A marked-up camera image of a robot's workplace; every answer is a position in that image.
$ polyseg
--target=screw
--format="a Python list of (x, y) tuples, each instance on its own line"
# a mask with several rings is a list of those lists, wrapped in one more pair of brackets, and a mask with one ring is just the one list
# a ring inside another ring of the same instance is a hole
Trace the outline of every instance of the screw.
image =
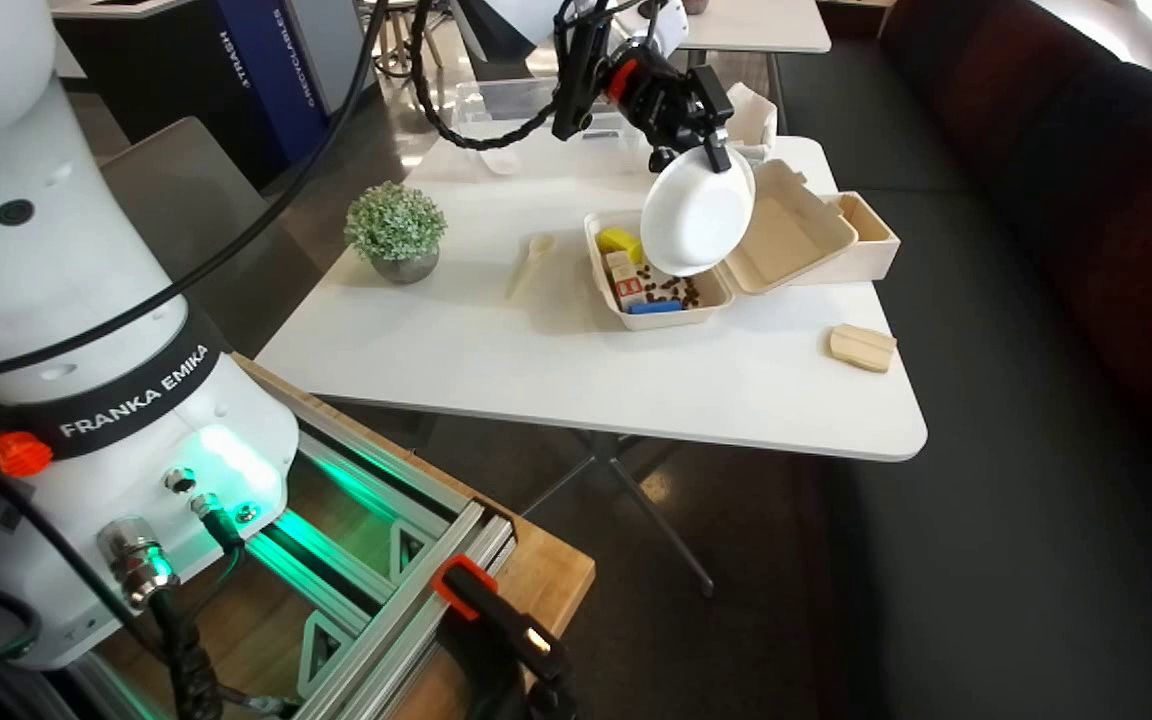
[(260, 507), (255, 507), (255, 504), (241, 504), (234, 514), (238, 514), (241, 522), (253, 522), (253, 520), (260, 514)]
[(174, 468), (168, 474), (166, 474), (166, 488), (168, 491), (194, 491), (201, 480), (194, 474), (194, 468)]

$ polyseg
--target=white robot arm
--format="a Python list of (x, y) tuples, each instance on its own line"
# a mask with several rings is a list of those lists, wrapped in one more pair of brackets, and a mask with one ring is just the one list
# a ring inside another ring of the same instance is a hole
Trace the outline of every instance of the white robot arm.
[[(168, 287), (54, 81), (44, 0), (0, 0), (0, 360), (77, 337)], [(179, 575), (220, 554), (196, 499), (243, 507), (241, 534), (289, 504), (298, 418), (230, 357), (194, 337), (190, 302), (0, 376), (0, 472), (93, 563), (102, 531), (143, 520)], [(65, 560), (0, 504), (0, 592), (44, 621), (19, 654), (59, 669), (117, 621)]]
[[(423, 30), (428, 5), (415, 5), (415, 30)], [(634, 35), (618, 14), (657, 14), (645, 35)], [(560, 63), (560, 82), (552, 95), (552, 130), (560, 140), (587, 127), (593, 104), (613, 98), (634, 127), (651, 143), (651, 172), (672, 163), (687, 146), (704, 146), (711, 172), (729, 172), (724, 124), (732, 104), (709, 63), (676, 67), (669, 63), (672, 41), (687, 30), (682, 0), (451, 0), (460, 30), (471, 35), (490, 58), (521, 58), (532, 44), (552, 44)], [(466, 146), (484, 146), (460, 140), (436, 120), (428, 95), (423, 115), (446, 130), (446, 140)]]

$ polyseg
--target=franka emika robot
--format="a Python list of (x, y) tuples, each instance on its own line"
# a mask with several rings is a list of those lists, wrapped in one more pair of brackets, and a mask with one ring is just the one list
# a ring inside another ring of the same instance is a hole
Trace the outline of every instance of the franka emika robot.
[[(651, 41), (613, 47), (613, 14), (629, 5), (478, 6), (560, 47), (555, 134), (579, 130), (597, 95), (610, 95), (648, 134), (657, 163), (704, 146), (711, 172), (729, 172), (732, 107), (715, 76), (672, 67)], [(174, 282), (105, 186), (54, 53), (47, 5), (0, 0), (0, 360), (90, 332)], [(225, 544), (260, 539), (289, 510), (302, 443), (305, 418), (196, 337), (179, 295), (80, 346), (0, 372), (0, 480), (131, 613), (159, 582), (217, 563)], [(19, 669), (65, 669), (122, 626), (107, 601), (5, 497), (0, 592), (41, 617), (41, 636), (11, 660)]]

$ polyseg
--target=succulent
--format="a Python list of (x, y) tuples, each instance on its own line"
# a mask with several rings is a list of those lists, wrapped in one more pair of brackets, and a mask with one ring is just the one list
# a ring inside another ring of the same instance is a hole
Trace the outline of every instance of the succulent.
[(377, 183), (344, 213), (344, 238), (388, 263), (428, 257), (446, 229), (442, 202), (405, 183)]

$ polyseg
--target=white table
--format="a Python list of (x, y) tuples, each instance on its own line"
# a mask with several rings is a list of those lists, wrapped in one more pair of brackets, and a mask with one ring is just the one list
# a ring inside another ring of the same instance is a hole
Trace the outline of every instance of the white table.
[[(552, 134), (521, 153), (518, 174), (494, 174), (436, 143), (412, 183), (450, 213), (442, 268), (394, 287), (344, 253), (255, 360), (320, 395), (484, 418), (851, 461), (924, 449), (900, 360), (868, 376), (823, 357), (833, 325), (890, 328), (872, 282), (773, 287), (709, 325), (629, 332), (597, 300), (579, 215), (635, 207), (645, 163)], [(777, 156), (833, 191), (817, 140)], [(530, 238), (552, 253), (514, 290)]]
[(684, 53), (830, 53), (830, 27), (817, 0), (709, 0), (693, 14)]

